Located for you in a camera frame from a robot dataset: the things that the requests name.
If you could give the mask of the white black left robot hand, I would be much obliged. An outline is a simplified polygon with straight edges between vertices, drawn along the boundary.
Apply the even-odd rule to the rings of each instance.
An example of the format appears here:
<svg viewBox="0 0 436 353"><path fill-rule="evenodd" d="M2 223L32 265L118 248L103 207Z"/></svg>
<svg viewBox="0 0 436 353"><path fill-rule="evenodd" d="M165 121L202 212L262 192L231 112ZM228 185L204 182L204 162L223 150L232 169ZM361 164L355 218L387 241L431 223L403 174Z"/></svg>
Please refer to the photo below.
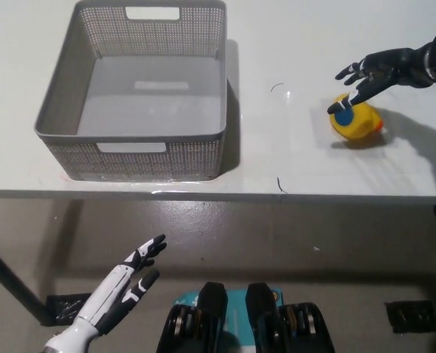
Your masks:
<svg viewBox="0 0 436 353"><path fill-rule="evenodd" d="M74 321L92 327L97 337L109 333L141 300L160 273L152 269L136 285L130 286L133 275L152 266L154 258L166 246L165 236L158 235L134 249L101 281Z"/></svg>

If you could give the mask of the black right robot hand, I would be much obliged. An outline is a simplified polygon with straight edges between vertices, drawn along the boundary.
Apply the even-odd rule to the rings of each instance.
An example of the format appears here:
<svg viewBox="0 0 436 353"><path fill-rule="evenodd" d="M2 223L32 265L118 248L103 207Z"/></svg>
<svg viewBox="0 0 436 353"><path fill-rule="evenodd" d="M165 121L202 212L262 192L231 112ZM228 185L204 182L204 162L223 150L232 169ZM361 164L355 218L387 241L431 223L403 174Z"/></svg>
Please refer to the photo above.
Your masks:
<svg viewBox="0 0 436 353"><path fill-rule="evenodd" d="M328 107L328 114L347 110L363 103L377 94L393 87L404 85L427 88L434 83L426 69L426 56L430 44L419 49L400 48L379 51L352 63L335 76L344 85L357 83L356 88L344 98Z"/></svg>

